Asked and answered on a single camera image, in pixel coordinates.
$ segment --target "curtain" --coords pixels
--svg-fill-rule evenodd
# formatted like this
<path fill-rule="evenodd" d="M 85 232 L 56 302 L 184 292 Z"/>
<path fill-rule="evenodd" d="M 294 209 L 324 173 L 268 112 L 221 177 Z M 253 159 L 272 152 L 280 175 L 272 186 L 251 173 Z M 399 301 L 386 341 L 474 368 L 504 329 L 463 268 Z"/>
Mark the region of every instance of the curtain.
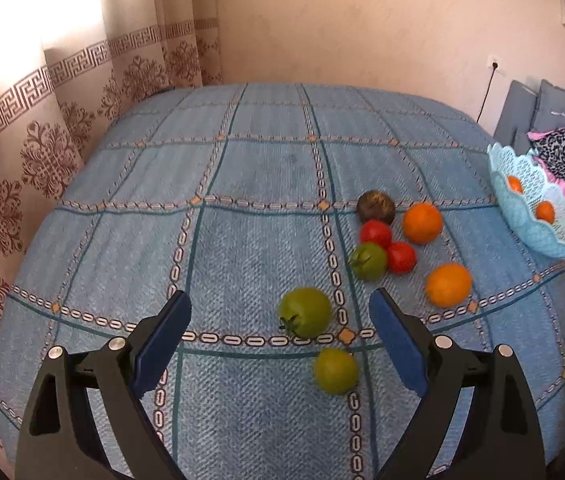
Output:
<path fill-rule="evenodd" d="M 0 316 L 109 124 L 165 89 L 221 82 L 215 0 L 0 0 Z M 0 466 L 12 476 L 1 441 Z"/>

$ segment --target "bed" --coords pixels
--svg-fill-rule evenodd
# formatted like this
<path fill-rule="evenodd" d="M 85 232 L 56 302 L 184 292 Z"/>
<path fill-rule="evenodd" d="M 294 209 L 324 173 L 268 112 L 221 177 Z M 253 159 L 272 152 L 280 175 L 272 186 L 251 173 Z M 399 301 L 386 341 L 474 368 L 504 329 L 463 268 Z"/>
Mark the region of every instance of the bed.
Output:
<path fill-rule="evenodd" d="M 503 117 L 496 140 L 514 131 L 516 142 L 522 120 L 523 108 Z M 435 334 L 466 348 L 514 348 L 549 462 L 565 446 L 565 261 L 528 250 L 506 226 L 489 183 L 490 142 L 447 105 L 370 89 L 176 89 L 134 106 L 44 220 L 8 294 L 0 432 L 9 459 L 51 346 L 99 348 L 181 289 L 192 322 L 142 402 L 188 478 L 372 478 L 418 404 L 368 314 L 369 293 L 385 286 Z M 352 276 L 355 203 L 368 189 L 395 199 L 396 238 L 412 203 L 430 200 L 443 213 L 443 233 L 418 249 L 413 273 Z M 438 309 L 423 283 L 449 261 L 469 268 L 474 286 L 463 304 Z M 310 342 L 281 333 L 276 314 L 285 291 L 308 285 L 335 313 Z M 359 362 L 346 396 L 313 384 L 324 346 Z M 432 472 L 450 463 L 470 398 L 461 396 Z M 127 472 L 101 400 L 90 400 L 112 465 Z"/>

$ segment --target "orange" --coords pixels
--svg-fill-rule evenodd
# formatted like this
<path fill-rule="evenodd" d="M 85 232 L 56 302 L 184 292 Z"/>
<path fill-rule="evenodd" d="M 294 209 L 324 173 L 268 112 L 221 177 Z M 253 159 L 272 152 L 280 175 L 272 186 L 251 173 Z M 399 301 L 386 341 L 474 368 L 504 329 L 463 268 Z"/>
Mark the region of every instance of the orange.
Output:
<path fill-rule="evenodd" d="M 536 206 L 536 218 L 538 220 L 549 222 L 550 224 L 554 223 L 554 220 L 556 219 L 556 212 L 554 211 L 554 206 L 551 205 L 551 202 L 543 200 Z"/>
<path fill-rule="evenodd" d="M 523 194 L 523 184 L 521 184 L 521 181 L 518 180 L 514 175 L 509 175 L 507 177 L 507 181 L 509 182 L 509 186 L 513 191 Z"/>
<path fill-rule="evenodd" d="M 403 233 L 414 244 L 428 244 L 443 230 L 443 217 L 432 204 L 410 207 L 403 216 Z"/>
<path fill-rule="evenodd" d="M 458 264 L 446 264 L 432 271 L 425 283 L 429 301 L 448 308 L 464 301 L 471 291 L 471 274 Z"/>

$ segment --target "blue pillow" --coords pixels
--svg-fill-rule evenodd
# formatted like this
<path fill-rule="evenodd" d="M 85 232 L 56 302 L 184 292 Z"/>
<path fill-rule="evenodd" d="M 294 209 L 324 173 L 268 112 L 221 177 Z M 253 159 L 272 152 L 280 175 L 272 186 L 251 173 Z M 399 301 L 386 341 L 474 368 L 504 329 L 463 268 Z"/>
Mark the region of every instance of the blue pillow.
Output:
<path fill-rule="evenodd" d="M 543 80 L 531 129 L 549 132 L 562 127 L 565 127 L 565 90 Z"/>

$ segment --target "green tomato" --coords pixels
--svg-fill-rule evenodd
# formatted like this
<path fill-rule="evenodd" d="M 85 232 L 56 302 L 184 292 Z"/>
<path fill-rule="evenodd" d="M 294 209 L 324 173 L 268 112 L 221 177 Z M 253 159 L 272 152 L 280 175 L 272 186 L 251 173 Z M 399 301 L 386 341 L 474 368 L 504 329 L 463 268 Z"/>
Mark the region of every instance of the green tomato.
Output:
<path fill-rule="evenodd" d="M 331 304 L 324 292 L 317 288 L 294 288 L 278 305 L 280 328 L 294 333 L 301 339 L 313 339 L 329 325 Z"/>
<path fill-rule="evenodd" d="M 375 282 L 387 269 L 387 253 L 373 242 L 360 244 L 349 257 L 349 266 L 359 280 Z"/>
<path fill-rule="evenodd" d="M 344 350 L 323 348 L 314 361 L 314 379 L 324 392 L 344 395 L 358 383 L 358 363 Z"/>

